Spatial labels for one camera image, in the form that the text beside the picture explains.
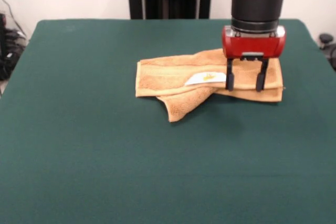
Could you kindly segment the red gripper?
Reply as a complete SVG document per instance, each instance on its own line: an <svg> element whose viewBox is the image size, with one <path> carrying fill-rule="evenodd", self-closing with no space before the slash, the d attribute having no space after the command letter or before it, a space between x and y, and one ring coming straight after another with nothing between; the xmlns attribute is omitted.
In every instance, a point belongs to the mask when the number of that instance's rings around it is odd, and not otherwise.
<svg viewBox="0 0 336 224"><path fill-rule="evenodd" d="M226 25L222 31L223 51L227 58L226 90L234 89L234 59L264 59L257 76L256 91L264 89L270 58L279 58L286 43L286 30L279 25L275 31L263 34L249 34L234 30Z"/></svg>

